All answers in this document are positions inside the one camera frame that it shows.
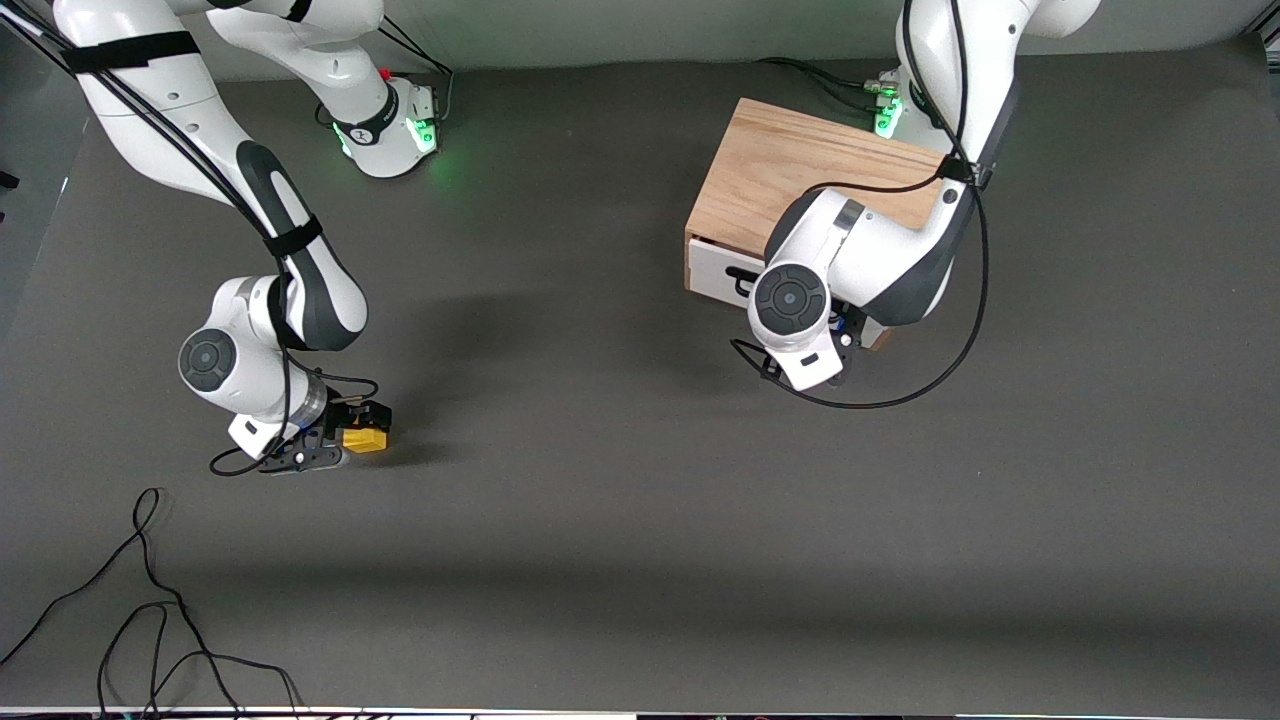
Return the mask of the wooden drawer with white front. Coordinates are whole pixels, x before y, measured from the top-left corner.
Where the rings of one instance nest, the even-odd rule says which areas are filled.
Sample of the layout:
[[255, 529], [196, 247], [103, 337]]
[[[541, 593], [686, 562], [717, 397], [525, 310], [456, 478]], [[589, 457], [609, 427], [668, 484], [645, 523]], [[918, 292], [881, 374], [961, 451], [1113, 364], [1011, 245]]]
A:
[[[714, 299], [736, 307], [748, 307], [749, 299], [740, 299], [733, 292], [733, 279], [724, 274], [727, 266], [740, 266], [750, 272], [764, 270], [763, 260], [733, 249], [712, 243], [704, 238], [691, 237], [685, 245], [685, 287], [686, 290]], [[833, 309], [840, 301], [835, 302]], [[868, 315], [863, 332], [863, 348], [876, 351], [892, 334], [892, 331], [870, 319]]]

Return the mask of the light wooden drawer cabinet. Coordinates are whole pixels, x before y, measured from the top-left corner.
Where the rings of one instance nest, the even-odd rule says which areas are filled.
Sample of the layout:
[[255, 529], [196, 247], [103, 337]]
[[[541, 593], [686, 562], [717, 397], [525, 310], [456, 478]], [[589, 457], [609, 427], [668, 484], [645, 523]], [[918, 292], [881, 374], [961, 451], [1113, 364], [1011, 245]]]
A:
[[805, 190], [844, 182], [876, 214], [919, 229], [941, 183], [945, 155], [870, 131], [741, 97], [685, 223], [691, 237], [763, 260], [774, 224]]

